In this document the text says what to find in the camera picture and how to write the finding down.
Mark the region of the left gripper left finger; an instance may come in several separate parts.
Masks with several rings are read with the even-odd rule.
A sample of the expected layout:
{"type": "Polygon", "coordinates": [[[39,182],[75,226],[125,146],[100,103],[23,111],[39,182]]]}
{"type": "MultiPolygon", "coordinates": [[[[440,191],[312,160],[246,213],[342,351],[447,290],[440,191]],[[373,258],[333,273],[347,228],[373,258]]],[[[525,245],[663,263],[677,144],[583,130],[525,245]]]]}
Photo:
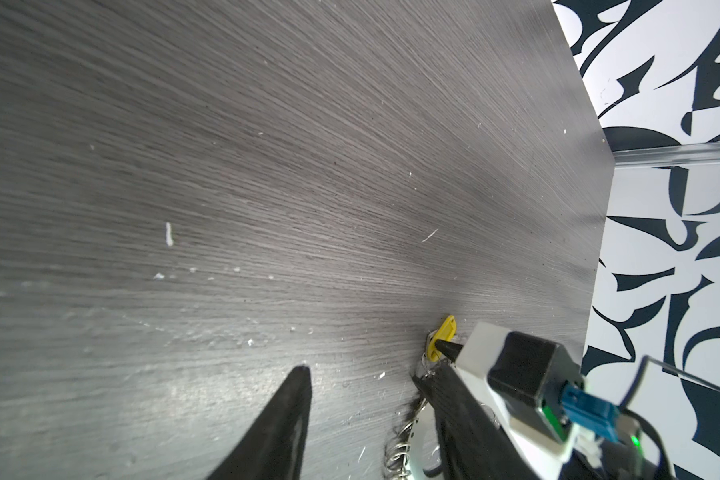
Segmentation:
{"type": "Polygon", "coordinates": [[[312,400],[308,366],[294,367],[210,479],[298,479],[312,400]]]}

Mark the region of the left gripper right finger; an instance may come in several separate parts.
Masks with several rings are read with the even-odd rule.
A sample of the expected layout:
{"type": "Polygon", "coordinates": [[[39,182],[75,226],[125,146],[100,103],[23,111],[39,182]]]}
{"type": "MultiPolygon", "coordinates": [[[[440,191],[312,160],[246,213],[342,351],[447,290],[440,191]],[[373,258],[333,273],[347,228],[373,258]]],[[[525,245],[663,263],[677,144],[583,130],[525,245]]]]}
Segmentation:
{"type": "Polygon", "coordinates": [[[537,477],[452,367],[438,367],[433,374],[412,381],[434,408],[444,479],[537,477]]]}

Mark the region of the metal disc with key rings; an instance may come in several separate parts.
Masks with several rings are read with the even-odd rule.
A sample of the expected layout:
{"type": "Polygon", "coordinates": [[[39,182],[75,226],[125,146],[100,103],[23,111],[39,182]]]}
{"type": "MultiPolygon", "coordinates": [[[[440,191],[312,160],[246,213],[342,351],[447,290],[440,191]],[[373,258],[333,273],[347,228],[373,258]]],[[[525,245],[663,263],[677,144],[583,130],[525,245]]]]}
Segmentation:
{"type": "Polygon", "coordinates": [[[385,447],[384,479],[443,479],[434,408],[419,391],[385,447]]]}

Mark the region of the yellow key tag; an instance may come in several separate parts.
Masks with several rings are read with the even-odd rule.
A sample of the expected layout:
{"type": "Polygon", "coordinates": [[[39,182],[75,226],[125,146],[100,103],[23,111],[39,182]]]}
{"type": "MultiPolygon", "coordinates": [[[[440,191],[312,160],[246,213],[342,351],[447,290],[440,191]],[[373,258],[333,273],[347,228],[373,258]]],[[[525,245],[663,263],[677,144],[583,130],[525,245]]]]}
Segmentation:
{"type": "Polygon", "coordinates": [[[451,341],[457,333],[457,321],[453,315],[448,315],[437,330],[428,334],[425,347],[425,358],[429,362],[437,362],[442,354],[436,347],[438,340],[451,341]]]}

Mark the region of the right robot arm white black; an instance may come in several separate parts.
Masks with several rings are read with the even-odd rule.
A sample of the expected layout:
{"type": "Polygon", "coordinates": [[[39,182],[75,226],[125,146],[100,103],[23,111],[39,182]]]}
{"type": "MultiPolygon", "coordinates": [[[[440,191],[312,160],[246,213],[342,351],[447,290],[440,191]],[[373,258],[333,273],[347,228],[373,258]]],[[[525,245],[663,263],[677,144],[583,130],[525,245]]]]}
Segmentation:
{"type": "Polygon", "coordinates": [[[720,457],[702,446],[683,451],[683,456],[667,461],[673,472],[660,471],[659,463],[645,460],[640,475],[628,472],[635,453],[630,448],[604,441],[599,457],[588,458],[574,451],[572,459],[563,467],[560,479],[720,479],[720,457]]]}

